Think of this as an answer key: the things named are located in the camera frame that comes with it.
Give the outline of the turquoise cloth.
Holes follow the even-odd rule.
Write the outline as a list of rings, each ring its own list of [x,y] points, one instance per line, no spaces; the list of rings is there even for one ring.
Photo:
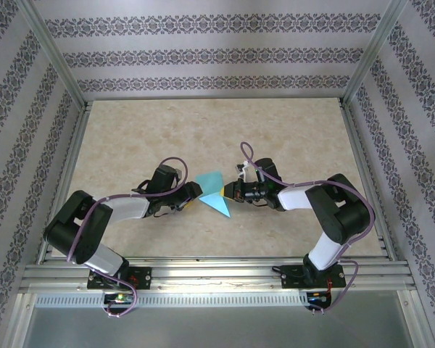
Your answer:
[[[221,195],[221,189],[224,188],[222,173],[215,171],[197,175],[195,181],[202,190],[199,200],[227,218],[230,218],[231,214],[226,199]]]

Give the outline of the grey metal shelf panel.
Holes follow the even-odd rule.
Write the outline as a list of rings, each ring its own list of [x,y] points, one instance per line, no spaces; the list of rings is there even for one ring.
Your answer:
[[[11,345],[22,348],[433,348],[414,291],[349,290],[329,310],[285,307],[24,309]]]

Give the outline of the long aluminium frame rail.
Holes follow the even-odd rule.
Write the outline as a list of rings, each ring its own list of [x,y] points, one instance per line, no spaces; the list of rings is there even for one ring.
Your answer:
[[[358,266],[344,262],[344,277],[353,291],[414,290],[415,279],[405,261],[358,257]],[[130,264],[149,267],[153,292],[205,293],[281,290],[276,265],[299,265],[295,257],[153,257],[131,258]],[[25,267],[18,291],[25,293],[84,293],[88,269],[54,257]]]

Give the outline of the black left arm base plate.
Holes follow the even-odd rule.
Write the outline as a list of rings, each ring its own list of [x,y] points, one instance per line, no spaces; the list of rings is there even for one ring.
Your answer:
[[[136,290],[149,290],[152,280],[152,269],[148,267],[127,267],[114,278],[121,279],[135,287]],[[89,272],[87,289],[127,289],[119,281],[110,280],[94,271]]]

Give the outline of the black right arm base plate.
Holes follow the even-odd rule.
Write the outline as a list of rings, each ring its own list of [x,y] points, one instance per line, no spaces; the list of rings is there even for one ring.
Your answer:
[[[328,281],[334,289],[346,286],[344,269],[338,264],[322,271],[308,271],[304,265],[282,265],[279,269],[283,289],[327,289]]]

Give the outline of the aluminium side rail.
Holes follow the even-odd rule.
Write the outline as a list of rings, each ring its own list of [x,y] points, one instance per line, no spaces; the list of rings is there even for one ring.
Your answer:
[[[365,197],[367,198],[368,202],[370,203],[371,207],[375,212],[376,219],[374,223],[374,228],[376,230],[377,239],[388,259],[390,261],[398,261],[399,258],[394,249],[394,245],[389,234],[389,229],[387,228],[383,211],[378,200],[378,195],[374,189],[373,176],[370,174],[369,171],[367,157],[365,156],[365,152],[363,151],[362,143],[360,137],[358,136],[351,113],[344,105],[344,102],[341,98],[338,98],[338,102],[341,115],[344,120],[344,125],[349,137],[349,142],[352,147],[352,152],[355,157],[355,162],[359,171],[362,187],[365,192]]]
[[[46,226],[51,222],[53,217],[65,203],[70,184],[73,178],[76,162],[80,152],[80,147],[83,143],[83,136],[86,131],[88,117],[90,115],[93,102],[88,102],[84,109],[78,115],[77,122],[74,126],[67,151],[65,153],[65,160],[57,183],[57,190],[55,191],[54,198],[51,201],[49,213],[46,217]]]

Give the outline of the aluminium frame post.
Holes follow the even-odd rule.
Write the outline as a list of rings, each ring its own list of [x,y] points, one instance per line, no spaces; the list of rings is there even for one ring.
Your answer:
[[[49,58],[50,63],[54,66],[59,77],[62,79],[66,89],[70,93],[72,100],[76,103],[79,111],[84,110],[87,101],[83,96],[77,80],[72,74],[62,52],[59,50],[46,22],[38,12],[33,0],[14,0],[22,15],[34,32],[41,47]]]
[[[352,73],[344,93],[341,95],[340,100],[343,107],[347,107],[351,104],[357,90],[378,56],[387,36],[391,33],[392,28],[408,2],[409,0],[390,0],[374,34],[364,49],[355,71]]]

